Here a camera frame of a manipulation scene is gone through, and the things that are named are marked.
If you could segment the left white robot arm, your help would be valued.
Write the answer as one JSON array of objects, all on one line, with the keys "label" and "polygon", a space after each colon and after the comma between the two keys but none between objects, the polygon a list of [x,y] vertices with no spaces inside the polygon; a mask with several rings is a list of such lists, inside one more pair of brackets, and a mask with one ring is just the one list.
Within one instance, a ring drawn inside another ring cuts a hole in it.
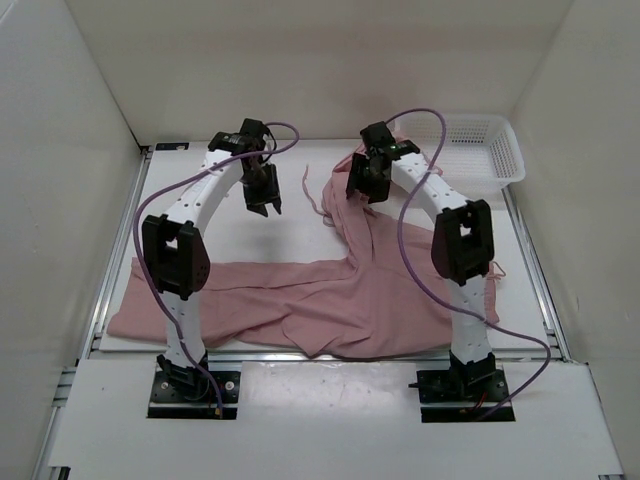
[{"label": "left white robot arm", "polygon": [[282,212],[277,169],[270,160],[277,149],[274,125],[247,118],[238,132],[217,133],[200,167],[203,175],[189,181],[163,214],[148,215],[141,225],[137,249],[143,272],[168,316],[167,350],[157,362],[169,385],[189,401],[220,393],[201,335],[198,293],[211,269],[203,233],[236,184],[248,211],[266,217],[271,205]]}]

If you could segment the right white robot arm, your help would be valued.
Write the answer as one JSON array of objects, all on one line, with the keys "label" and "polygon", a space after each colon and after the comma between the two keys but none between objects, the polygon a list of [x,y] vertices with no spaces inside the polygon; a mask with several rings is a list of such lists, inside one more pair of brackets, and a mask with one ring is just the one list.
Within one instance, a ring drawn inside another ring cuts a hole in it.
[{"label": "right white robot arm", "polygon": [[491,209],[451,187],[420,148],[398,140],[384,122],[360,131],[364,151],[352,155],[346,195],[365,195],[371,203],[388,198],[396,184],[410,194],[434,224],[431,261],[445,280],[451,312],[448,388],[470,400],[496,372],[487,337],[486,286],[494,259]]}]

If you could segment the pink trousers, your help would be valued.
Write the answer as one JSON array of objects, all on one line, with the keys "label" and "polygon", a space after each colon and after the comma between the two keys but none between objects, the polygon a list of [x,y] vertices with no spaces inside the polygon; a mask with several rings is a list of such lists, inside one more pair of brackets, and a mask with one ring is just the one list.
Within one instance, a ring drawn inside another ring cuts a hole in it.
[{"label": "pink trousers", "polygon": [[[206,346],[231,339],[294,347],[309,356],[374,358],[446,346],[451,313],[410,277],[406,252],[424,284],[447,300],[445,281],[431,262],[432,233],[397,225],[393,217],[346,199],[351,166],[333,168],[322,193],[347,255],[312,263],[214,263],[200,291],[201,335]],[[404,239],[399,247],[397,240]]]}]

